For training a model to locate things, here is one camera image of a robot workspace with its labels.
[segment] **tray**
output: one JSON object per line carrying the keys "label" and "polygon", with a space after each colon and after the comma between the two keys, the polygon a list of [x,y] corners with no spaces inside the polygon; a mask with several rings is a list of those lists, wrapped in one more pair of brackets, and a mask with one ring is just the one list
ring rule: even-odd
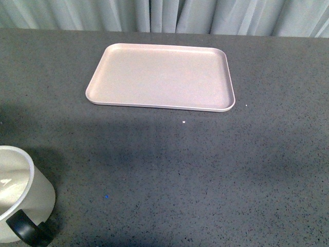
{"label": "tray", "polygon": [[224,52],[172,45],[109,46],[86,97],[94,104],[210,112],[235,104]]}

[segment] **black handle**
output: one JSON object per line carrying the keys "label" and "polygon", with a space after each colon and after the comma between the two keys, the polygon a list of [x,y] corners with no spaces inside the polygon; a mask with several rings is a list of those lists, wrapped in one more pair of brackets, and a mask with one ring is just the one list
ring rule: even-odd
{"label": "black handle", "polygon": [[53,239],[51,231],[44,222],[36,226],[21,209],[6,222],[13,232],[29,246],[46,247]]}

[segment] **white curtain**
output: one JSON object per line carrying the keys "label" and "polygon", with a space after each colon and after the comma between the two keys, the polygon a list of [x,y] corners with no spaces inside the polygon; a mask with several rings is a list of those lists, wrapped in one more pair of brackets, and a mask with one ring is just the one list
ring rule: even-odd
{"label": "white curtain", "polygon": [[0,27],[329,37],[329,0],[0,0]]}

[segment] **gray speckled countertop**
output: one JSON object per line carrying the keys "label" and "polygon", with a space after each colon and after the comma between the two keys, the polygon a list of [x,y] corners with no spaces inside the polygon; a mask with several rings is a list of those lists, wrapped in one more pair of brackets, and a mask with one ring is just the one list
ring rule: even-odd
{"label": "gray speckled countertop", "polygon": [[[235,106],[90,103],[114,43],[223,50]],[[328,68],[329,39],[0,29],[0,145],[55,187],[50,246],[328,246]]]}

